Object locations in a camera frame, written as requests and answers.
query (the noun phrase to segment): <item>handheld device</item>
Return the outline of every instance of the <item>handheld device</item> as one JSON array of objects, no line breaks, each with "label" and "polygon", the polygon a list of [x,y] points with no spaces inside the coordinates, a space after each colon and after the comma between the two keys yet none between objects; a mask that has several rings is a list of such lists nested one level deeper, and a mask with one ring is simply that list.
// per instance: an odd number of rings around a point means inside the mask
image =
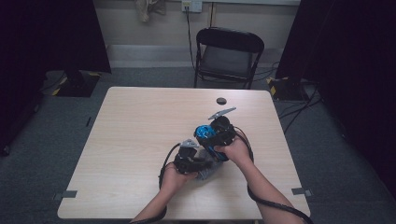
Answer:
[{"label": "handheld device", "polygon": [[224,153],[215,150],[215,146],[228,146],[233,142],[236,131],[231,122],[223,115],[235,109],[236,107],[221,110],[209,118],[213,119],[209,125],[201,125],[195,129],[194,137],[198,143],[217,161],[228,160]]},{"label": "handheld device", "polygon": [[198,147],[195,142],[188,139],[180,144],[177,155],[175,156],[174,165],[181,174],[188,174],[200,172],[204,169],[209,169],[212,166],[211,161],[206,161],[204,158],[195,158]]}]

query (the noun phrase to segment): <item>hand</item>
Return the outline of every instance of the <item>hand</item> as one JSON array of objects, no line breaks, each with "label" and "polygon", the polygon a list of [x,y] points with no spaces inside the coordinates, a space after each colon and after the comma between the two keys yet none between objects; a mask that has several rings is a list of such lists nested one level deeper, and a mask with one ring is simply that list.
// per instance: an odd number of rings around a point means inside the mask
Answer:
[{"label": "hand", "polygon": [[233,142],[225,147],[215,147],[215,150],[218,152],[223,152],[227,155],[228,159],[235,162],[236,165],[241,162],[251,161],[248,153],[248,147],[245,145],[244,141],[238,136],[233,139]]},{"label": "hand", "polygon": [[173,195],[183,188],[187,181],[194,179],[196,176],[198,176],[198,173],[182,175],[177,171],[176,166],[172,162],[169,162],[165,167],[163,184],[160,191],[165,191]]}]

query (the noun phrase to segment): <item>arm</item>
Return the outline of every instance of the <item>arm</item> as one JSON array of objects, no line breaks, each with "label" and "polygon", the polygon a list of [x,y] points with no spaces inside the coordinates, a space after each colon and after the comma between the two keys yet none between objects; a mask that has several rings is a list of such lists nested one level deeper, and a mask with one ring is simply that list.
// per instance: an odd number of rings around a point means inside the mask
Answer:
[{"label": "arm", "polygon": [[166,165],[163,174],[163,184],[157,195],[146,205],[146,207],[134,218],[132,222],[156,217],[165,206],[171,201],[173,196],[187,183],[187,181],[194,179],[196,173],[181,175],[177,172],[175,165],[171,162]]},{"label": "arm", "polygon": [[[259,198],[274,203],[282,203],[292,207],[290,201],[274,186],[262,172],[254,165],[253,161],[248,155],[248,148],[245,143],[236,136],[233,142],[227,147],[216,147],[219,152],[224,152],[227,157],[233,161],[241,170],[242,174],[247,180],[251,191]],[[260,213],[262,214],[262,220],[264,223],[275,224],[275,223],[296,223],[302,224],[303,221],[291,214],[279,210],[277,208],[265,206],[257,203]]]}]

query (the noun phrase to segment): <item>baseboard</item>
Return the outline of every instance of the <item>baseboard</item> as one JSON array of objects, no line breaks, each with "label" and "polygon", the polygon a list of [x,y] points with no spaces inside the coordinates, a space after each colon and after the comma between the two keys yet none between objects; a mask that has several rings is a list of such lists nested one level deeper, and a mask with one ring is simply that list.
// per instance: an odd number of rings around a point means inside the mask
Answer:
[{"label": "baseboard", "polygon": [[[195,62],[196,48],[192,48]],[[279,62],[283,49],[265,49],[259,67],[271,67]],[[110,66],[115,67],[188,67],[191,66],[188,46],[136,46],[109,45],[107,56]]]}]

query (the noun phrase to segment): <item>wall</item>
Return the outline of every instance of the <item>wall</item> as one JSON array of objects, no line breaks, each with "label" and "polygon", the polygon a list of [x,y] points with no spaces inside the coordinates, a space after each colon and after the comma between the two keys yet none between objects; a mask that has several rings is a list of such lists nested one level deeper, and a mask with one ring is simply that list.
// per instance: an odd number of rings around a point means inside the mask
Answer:
[{"label": "wall", "polygon": [[[166,46],[188,50],[188,24],[180,1],[166,1],[166,15],[150,13],[148,22],[138,19],[133,0],[94,0],[94,3],[107,45],[128,45],[140,49],[143,46]],[[283,1],[283,4],[286,5],[212,5],[203,2],[202,13],[190,13],[192,47],[195,49],[197,32],[208,27],[212,18],[213,26],[245,30],[260,36],[265,43],[263,59],[268,63],[276,62],[280,59],[298,8],[294,3]]]}]

